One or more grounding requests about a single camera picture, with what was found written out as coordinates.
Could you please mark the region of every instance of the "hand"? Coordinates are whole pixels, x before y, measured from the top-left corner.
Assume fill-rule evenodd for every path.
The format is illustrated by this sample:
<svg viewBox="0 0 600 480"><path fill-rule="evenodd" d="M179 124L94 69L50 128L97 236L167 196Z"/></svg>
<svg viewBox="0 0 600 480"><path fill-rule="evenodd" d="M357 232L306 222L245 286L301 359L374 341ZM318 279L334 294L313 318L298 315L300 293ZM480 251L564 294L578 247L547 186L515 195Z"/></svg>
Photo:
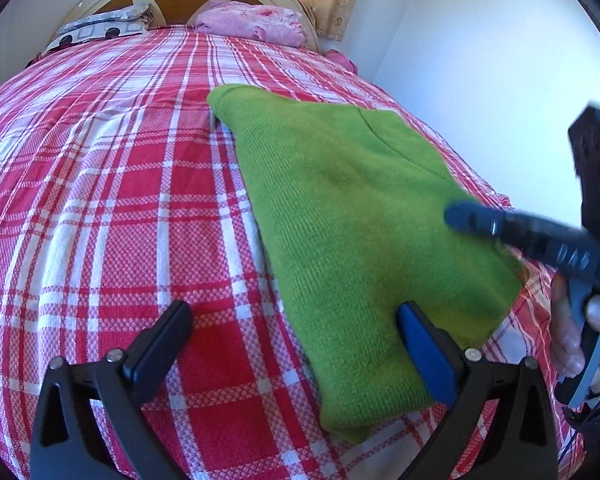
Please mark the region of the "hand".
<svg viewBox="0 0 600 480"><path fill-rule="evenodd" d="M584 368L584 352L580 348L580 331L571 317L567 283L556 274L551 284L551 359L558 375L574 378ZM586 307L587 322L600 332L600 296L593 297ZM591 391L600 392L600 368L591 382Z"/></svg>

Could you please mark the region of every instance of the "green sweater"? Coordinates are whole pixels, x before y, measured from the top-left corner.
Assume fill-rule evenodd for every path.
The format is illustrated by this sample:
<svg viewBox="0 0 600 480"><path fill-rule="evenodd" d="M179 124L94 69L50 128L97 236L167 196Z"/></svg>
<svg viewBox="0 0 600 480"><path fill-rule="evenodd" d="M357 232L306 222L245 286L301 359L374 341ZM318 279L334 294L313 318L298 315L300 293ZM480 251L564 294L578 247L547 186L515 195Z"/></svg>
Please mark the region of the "green sweater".
<svg viewBox="0 0 600 480"><path fill-rule="evenodd" d="M522 286L509 251L445 226L446 205L469 197L438 151L390 111L241 85L208 102L235 135L323 428L357 443L372 425L430 406L397 307L416 301L461 347L480 347Z"/></svg>

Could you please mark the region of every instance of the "bedspread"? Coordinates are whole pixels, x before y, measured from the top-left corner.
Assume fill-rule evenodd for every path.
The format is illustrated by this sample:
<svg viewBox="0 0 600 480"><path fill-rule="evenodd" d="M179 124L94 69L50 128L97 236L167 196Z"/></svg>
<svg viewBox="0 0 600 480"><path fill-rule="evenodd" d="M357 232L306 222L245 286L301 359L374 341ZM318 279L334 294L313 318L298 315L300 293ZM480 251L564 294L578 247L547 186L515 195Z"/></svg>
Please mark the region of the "bedspread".
<svg viewBox="0 0 600 480"><path fill-rule="evenodd" d="M440 406L405 415L360 446L320 429L315 381L286 322L233 136L206 104L226 83L395 110L470 193L510 206L381 89L305 50L173 27L46 57L0 88L0 456L19 478L29 476L50 359L87 362L125 347L176 298L192 305L195 332L143 412L193 479L390 480L442 419ZM551 275L526 266L525 288L483 350L497 361L533 354L551 384ZM552 403L562 446L570 434ZM135 477L102 407L93 409L114 462Z"/></svg>

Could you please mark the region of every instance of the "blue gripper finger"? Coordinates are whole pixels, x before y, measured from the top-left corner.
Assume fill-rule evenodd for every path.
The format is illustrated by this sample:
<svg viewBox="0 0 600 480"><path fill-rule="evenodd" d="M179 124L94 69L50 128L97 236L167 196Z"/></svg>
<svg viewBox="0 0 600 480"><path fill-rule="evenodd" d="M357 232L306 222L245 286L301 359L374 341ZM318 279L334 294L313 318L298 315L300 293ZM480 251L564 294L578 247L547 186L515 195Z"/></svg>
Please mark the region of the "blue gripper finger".
<svg viewBox="0 0 600 480"><path fill-rule="evenodd" d="M440 341L442 331L432 325L415 303L407 302L398 307L397 323L402 341L429 395L451 408L459 393L459 364L454 365L453 361L460 349L448 336L448 341ZM457 352L456 356L448 355L451 352Z"/></svg>

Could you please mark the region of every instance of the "screw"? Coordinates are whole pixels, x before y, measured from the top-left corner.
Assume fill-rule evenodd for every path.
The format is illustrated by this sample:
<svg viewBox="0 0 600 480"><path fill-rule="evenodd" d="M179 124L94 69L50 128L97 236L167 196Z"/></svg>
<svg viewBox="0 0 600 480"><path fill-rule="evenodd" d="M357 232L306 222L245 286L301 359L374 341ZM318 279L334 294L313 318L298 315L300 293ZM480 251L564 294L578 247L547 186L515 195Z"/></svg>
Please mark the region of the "screw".
<svg viewBox="0 0 600 480"><path fill-rule="evenodd" d="M124 356L124 352L120 348L114 348L107 352L107 361L110 363L117 363Z"/></svg>
<svg viewBox="0 0 600 480"><path fill-rule="evenodd" d="M58 368L61 367L63 364L64 359L62 359L61 357L54 357L49 362L49 368L51 368L52 370L58 370Z"/></svg>
<svg viewBox="0 0 600 480"><path fill-rule="evenodd" d="M538 361L536 361L533 357L525 357L525 366L529 368L529 370L537 370Z"/></svg>
<svg viewBox="0 0 600 480"><path fill-rule="evenodd" d="M467 348L464 351L464 357L466 357L466 359L472 363L477 363L480 359L482 359L482 354L477 348Z"/></svg>

